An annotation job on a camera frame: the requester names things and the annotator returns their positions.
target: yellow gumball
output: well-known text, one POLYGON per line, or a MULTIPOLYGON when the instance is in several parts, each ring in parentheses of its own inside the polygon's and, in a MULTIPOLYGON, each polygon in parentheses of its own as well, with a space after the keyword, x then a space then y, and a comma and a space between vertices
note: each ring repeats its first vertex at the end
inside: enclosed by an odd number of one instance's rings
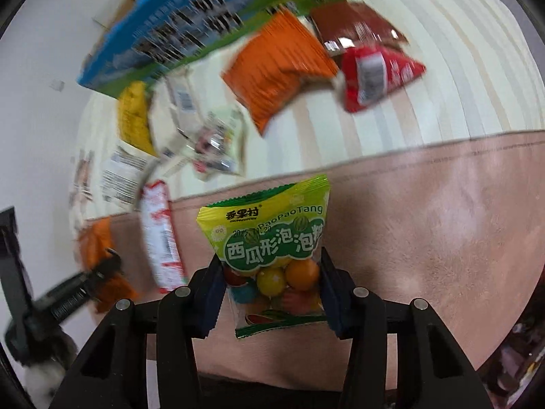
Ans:
POLYGON ((291 257, 277 258, 276 261, 273 264, 271 264, 269 267, 271 267, 271 268, 285 268, 292 261, 293 261, 293 258, 291 258, 291 257))
POLYGON ((283 269, 264 268, 257 274, 257 288, 267 297, 280 295, 285 289, 285 276, 283 269))

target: orange gumball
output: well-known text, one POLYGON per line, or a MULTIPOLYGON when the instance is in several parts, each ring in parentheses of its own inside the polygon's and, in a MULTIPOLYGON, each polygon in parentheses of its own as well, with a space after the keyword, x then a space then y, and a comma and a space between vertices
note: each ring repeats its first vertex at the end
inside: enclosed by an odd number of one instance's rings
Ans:
POLYGON ((294 260, 285 268, 285 279, 297 291, 309 291, 320 278, 320 267, 311 258, 294 260))

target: orange snack bag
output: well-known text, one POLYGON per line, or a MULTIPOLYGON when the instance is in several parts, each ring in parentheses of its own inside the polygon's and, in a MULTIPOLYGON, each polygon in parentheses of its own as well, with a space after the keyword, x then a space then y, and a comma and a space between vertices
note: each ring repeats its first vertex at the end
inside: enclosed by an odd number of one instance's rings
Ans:
POLYGON ((337 72, 317 38, 284 9, 247 43, 222 76, 263 134, 269 119, 306 80, 333 78, 337 72))
MULTIPOLYGON (((101 259, 110 257, 108 248, 113 248, 110 232, 110 218, 102 218, 84 229, 79 238, 81 261, 85 269, 93 269, 101 259)), ((136 291, 121 275, 115 274, 103 284, 97 294, 96 313, 101 314, 110 310, 118 300, 129 298, 134 300, 136 291)))

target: floor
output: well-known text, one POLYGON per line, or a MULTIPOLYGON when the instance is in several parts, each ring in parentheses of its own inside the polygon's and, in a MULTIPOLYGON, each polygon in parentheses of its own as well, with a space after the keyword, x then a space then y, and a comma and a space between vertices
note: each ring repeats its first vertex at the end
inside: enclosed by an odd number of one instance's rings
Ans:
MULTIPOLYGON (((67 221, 69 155, 90 91, 75 80, 102 32, 93 18, 104 13, 106 1, 27 0, 0 40, 0 209, 16 208, 35 296, 77 270, 67 221)), ((519 19, 545 75, 545 46, 516 1, 502 1, 519 19)), ((2 331, 8 319, 0 299, 2 331)), ((82 310, 65 330, 81 347, 93 328, 82 310)))

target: yellow snack bag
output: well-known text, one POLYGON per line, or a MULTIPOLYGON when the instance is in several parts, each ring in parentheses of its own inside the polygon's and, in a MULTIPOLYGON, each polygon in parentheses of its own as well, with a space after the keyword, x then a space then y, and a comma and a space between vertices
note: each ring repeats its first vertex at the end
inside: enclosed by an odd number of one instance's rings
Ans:
POLYGON ((319 279, 329 189, 321 175, 199 211, 223 262, 236 337, 325 321, 319 279))
POLYGON ((121 140, 147 154, 157 156, 149 133, 148 104, 143 81, 133 81, 119 95, 117 125, 121 140))

